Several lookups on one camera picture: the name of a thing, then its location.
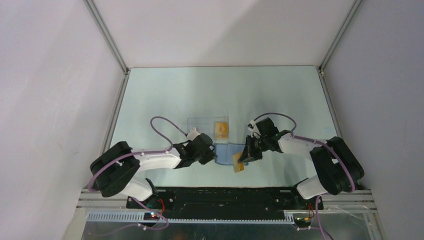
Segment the right controller board with leds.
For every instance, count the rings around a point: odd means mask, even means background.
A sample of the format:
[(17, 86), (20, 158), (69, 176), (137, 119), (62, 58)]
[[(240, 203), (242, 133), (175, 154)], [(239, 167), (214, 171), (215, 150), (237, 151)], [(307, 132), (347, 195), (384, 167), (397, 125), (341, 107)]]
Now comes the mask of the right controller board with leds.
[(313, 218), (304, 217), (304, 218), (295, 218), (293, 226), (300, 230), (309, 230), (312, 227)]

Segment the left aluminium frame post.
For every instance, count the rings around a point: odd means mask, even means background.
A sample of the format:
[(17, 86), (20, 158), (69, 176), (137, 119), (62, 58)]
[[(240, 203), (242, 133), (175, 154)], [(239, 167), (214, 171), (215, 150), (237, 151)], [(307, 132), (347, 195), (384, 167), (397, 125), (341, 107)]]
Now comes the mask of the left aluminium frame post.
[(125, 60), (118, 48), (118, 45), (116, 44), (100, 10), (98, 9), (96, 2), (94, 0), (83, 0), (83, 2), (86, 5), (86, 8), (90, 13), (94, 23), (99, 29), (99, 32), (102, 35), (106, 45), (112, 53), (112, 56), (118, 63), (119, 68), (126, 75), (129, 71), (129, 67), (125, 63)]

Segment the right aluminium frame post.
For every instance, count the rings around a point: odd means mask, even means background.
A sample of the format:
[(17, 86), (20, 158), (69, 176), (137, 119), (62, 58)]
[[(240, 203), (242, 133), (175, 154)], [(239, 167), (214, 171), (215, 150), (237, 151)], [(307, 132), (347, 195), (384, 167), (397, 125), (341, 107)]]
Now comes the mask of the right aluminium frame post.
[(344, 20), (342, 21), (334, 39), (332, 40), (330, 47), (328, 48), (327, 52), (324, 55), (323, 60), (321, 61), (321, 64), (319, 65), (319, 70), (321, 74), (323, 75), (325, 72), (325, 68), (327, 67), (328, 63), (330, 62), (333, 54), (335, 53), (338, 45), (341, 43), (345, 33), (347, 32), (348, 28), (350, 27), (352, 21), (356, 17), (358, 11), (360, 10), (361, 6), (363, 5), (364, 0), (354, 0), (351, 7), (349, 8), (349, 11), (347, 15), (345, 16)]

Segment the blue leather card holder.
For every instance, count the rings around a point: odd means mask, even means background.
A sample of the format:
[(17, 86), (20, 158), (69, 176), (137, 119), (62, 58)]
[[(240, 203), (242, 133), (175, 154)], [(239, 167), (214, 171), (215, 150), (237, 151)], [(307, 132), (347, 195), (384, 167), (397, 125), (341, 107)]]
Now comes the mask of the blue leather card holder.
[(233, 155), (244, 150), (244, 144), (217, 143), (214, 145), (214, 163), (221, 166), (234, 166)]

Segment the gold card in box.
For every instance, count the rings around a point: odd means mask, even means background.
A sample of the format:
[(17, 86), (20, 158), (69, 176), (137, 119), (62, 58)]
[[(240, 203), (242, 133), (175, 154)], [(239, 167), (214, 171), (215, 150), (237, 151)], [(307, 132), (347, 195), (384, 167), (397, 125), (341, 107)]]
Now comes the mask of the gold card in box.
[(229, 137), (229, 125), (227, 122), (215, 122), (214, 135), (217, 140), (226, 140)]

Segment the aluminium frame post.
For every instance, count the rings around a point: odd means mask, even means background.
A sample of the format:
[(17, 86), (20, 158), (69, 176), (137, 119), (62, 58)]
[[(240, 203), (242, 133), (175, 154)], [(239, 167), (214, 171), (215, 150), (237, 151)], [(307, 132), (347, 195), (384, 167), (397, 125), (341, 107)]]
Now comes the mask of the aluminium frame post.
[(351, 7), (349, 8), (349, 11), (347, 15), (345, 16), (344, 20), (342, 21), (334, 39), (332, 40), (330, 47), (328, 48), (327, 52), (324, 55), (323, 60), (321, 61), (321, 64), (319, 65), (319, 70), (321, 74), (323, 75), (325, 72), (325, 68), (327, 67), (328, 63), (330, 62), (333, 54), (335, 53), (338, 45), (341, 43), (345, 33), (347, 32), (348, 28), (350, 27), (352, 21), (356, 17), (358, 11), (360, 10), (361, 6), (363, 5), (364, 0), (354, 0)]
[(112, 56), (118, 63), (119, 68), (126, 75), (129, 71), (129, 67), (125, 63), (125, 60), (118, 48), (118, 45), (116, 44), (100, 10), (98, 9), (96, 2), (94, 0), (83, 0), (83, 2), (86, 5), (86, 8), (90, 13), (94, 23), (99, 29), (99, 32), (102, 35), (106, 45), (112, 53)]

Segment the gold VIP card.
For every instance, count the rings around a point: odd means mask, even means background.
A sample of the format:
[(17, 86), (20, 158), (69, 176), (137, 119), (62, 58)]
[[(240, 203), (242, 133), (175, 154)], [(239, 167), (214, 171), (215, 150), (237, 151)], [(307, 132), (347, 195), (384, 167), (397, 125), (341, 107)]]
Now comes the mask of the gold VIP card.
[(241, 156), (242, 156), (242, 152), (235, 153), (232, 156), (234, 173), (239, 173), (245, 169), (244, 163), (239, 162), (239, 159), (241, 158)]

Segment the clear acrylic card box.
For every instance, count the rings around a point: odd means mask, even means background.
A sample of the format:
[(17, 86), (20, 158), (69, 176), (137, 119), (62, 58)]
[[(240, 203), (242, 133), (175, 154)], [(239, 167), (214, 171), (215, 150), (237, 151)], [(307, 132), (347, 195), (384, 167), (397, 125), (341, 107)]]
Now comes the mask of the clear acrylic card box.
[(197, 128), (199, 133), (208, 135), (215, 144), (226, 144), (229, 140), (230, 129), (228, 139), (216, 139), (215, 138), (215, 122), (227, 122), (229, 128), (229, 118), (227, 116), (215, 116), (215, 117), (190, 117), (187, 119), (187, 128)]

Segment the controller board with leds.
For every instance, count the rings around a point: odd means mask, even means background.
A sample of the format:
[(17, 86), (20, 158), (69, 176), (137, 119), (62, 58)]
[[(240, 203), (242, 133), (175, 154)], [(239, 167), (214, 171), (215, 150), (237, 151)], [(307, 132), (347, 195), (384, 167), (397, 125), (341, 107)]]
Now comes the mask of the controller board with leds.
[(160, 221), (162, 218), (155, 212), (145, 212), (143, 216), (144, 221)]
[(295, 218), (293, 226), (300, 230), (309, 230), (312, 227), (313, 218), (304, 217), (304, 218)]

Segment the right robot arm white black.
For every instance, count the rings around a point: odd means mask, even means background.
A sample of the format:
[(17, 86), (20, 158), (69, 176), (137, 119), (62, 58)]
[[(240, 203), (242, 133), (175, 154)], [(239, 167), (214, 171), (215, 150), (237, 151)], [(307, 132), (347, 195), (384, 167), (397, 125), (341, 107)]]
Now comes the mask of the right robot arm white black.
[(352, 192), (355, 183), (365, 175), (350, 148), (338, 136), (319, 140), (296, 135), (293, 130), (279, 130), (269, 117), (251, 120), (247, 127), (250, 134), (238, 163), (261, 160), (266, 151), (299, 156), (313, 163), (315, 176), (297, 183), (290, 196), (297, 209), (304, 209), (319, 195)]

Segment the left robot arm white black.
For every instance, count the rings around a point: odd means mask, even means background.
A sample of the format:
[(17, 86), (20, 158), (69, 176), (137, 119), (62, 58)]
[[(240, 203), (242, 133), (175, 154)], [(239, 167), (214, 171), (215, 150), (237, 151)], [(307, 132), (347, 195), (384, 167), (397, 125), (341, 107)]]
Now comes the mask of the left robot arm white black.
[(104, 198), (122, 194), (153, 208), (158, 202), (156, 187), (148, 178), (135, 179), (138, 172), (187, 168), (195, 162), (205, 165), (216, 157), (213, 140), (204, 133), (189, 133), (185, 142), (168, 150), (133, 152), (126, 141), (120, 141), (91, 163), (87, 188)]

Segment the left controller board with leds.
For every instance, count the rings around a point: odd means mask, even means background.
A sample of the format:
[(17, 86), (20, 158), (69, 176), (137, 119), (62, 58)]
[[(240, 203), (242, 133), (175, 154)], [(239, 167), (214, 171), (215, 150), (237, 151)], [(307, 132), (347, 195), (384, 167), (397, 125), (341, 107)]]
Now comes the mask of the left controller board with leds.
[(162, 218), (155, 212), (145, 212), (143, 216), (144, 221), (160, 221)]

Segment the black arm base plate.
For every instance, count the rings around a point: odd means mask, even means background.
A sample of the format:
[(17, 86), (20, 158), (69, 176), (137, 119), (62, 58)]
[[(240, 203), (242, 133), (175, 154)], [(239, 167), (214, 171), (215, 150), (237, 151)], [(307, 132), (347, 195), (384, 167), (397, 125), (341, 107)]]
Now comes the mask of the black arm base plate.
[(262, 204), (283, 210), (314, 210), (316, 200), (315, 196), (304, 199), (295, 187), (159, 187), (141, 203), (165, 210), (179, 210), (188, 204)]

